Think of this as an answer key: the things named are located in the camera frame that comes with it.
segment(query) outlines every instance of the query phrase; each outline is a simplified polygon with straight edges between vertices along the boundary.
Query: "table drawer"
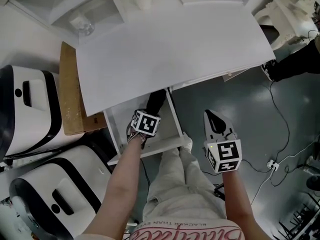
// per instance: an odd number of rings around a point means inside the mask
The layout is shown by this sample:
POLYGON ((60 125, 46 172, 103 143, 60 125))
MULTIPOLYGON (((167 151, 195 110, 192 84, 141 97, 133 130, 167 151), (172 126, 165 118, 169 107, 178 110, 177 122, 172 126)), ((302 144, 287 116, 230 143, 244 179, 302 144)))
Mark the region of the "table drawer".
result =
MULTIPOLYGON (((117 155, 108 162, 115 165, 127 145, 126 129, 137 109, 145 109, 149 94, 128 100, 121 104, 105 109, 104 116, 111 134, 117 155)), ((155 137, 149 138, 142 150, 141 157, 181 147, 185 143, 185 136, 176 114, 171 94, 166 90, 166 99, 159 111, 161 117, 158 132, 155 137)))

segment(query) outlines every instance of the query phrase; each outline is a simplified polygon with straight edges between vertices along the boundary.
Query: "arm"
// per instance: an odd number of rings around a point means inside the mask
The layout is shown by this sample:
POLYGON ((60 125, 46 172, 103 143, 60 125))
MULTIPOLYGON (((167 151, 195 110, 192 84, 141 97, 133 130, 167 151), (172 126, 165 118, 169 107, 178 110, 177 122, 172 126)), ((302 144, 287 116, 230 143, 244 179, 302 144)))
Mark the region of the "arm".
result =
POLYGON ((116 165, 101 207, 83 232, 121 240, 138 193, 142 140, 133 138, 116 165))
POLYGON ((238 224, 246 240, 270 240, 254 218, 245 186, 237 171, 222 174, 228 220, 238 224))

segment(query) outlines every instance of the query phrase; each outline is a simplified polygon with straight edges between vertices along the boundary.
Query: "light gray pants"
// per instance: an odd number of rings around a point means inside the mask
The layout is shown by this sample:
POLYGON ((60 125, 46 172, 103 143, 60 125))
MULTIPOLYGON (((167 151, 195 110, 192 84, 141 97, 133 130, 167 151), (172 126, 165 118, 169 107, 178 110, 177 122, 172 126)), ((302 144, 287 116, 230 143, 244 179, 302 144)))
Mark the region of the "light gray pants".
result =
POLYGON ((143 220, 161 216, 161 206, 165 209, 168 203, 178 203, 177 207, 192 209, 197 207, 214 211, 220 218, 225 218, 224 202, 213 195, 215 187, 201 171, 198 160, 187 150, 177 148, 163 152, 159 172, 151 183, 147 202, 143 209, 143 220), (186 201, 198 194, 199 201, 186 201))

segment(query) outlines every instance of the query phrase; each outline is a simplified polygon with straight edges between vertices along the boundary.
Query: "gray floor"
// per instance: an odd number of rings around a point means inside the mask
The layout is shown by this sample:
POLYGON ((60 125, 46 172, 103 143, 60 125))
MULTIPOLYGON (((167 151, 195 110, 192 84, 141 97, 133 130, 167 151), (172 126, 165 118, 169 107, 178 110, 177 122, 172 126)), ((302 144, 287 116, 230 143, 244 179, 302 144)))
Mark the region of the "gray floor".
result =
MULTIPOLYGON (((241 139, 243 158, 250 161, 257 170, 266 171, 266 163, 286 143, 288 130, 276 111, 270 92, 271 84, 260 68, 252 68, 239 76, 224 82, 222 77, 191 85, 172 93, 176 111, 184 131, 193 139, 192 153, 199 160, 203 171, 214 173, 205 158, 203 142, 205 132, 203 112, 215 110, 228 117, 241 139)), ((274 101, 286 118, 290 138, 287 148, 279 154, 278 161, 287 155, 294 155, 320 134, 320 75, 303 74, 272 85, 274 101)), ((272 177, 272 183, 279 183, 285 176, 285 167, 290 170, 301 164, 312 153, 312 147, 294 158, 288 158, 272 177)), ((152 181, 158 172, 161 155, 143 159, 147 174, 152 181)), ((254 171, 242 162, 239 172, 250 200, 268 173, 254 171)), ((212 183, 221 183, 221 175, 207 175, 212 183)), ((266 182, 255 199, 252 208, 258 223, 269 234, 277 234, 279 220, 284 221, 306 199, 305 187, 308 174, 300 169, 287 175, 283 183, 273 187, 266 182)), ((141 167, 138 201, 133 211, 141 221, 143 206, 148 191, 147 180, 141 167)))

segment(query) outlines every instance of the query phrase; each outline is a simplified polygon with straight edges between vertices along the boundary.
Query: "black shoe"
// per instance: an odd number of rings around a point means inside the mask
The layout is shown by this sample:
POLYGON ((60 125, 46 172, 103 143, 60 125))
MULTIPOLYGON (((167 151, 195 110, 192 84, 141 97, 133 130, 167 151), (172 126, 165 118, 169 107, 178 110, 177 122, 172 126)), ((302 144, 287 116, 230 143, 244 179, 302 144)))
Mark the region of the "black shoe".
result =
POLYGON ((277 61, 275 59, 270 60, 264 64, 262 64, 260 67, 263 71, 263 73, 266 75, 266 77, 270 80, 273 81, 273 79, 271 79, 270 75, 269 75, 269 70, 270 68, 273 68, 275 66, 275 64, 277 63, 277 61))

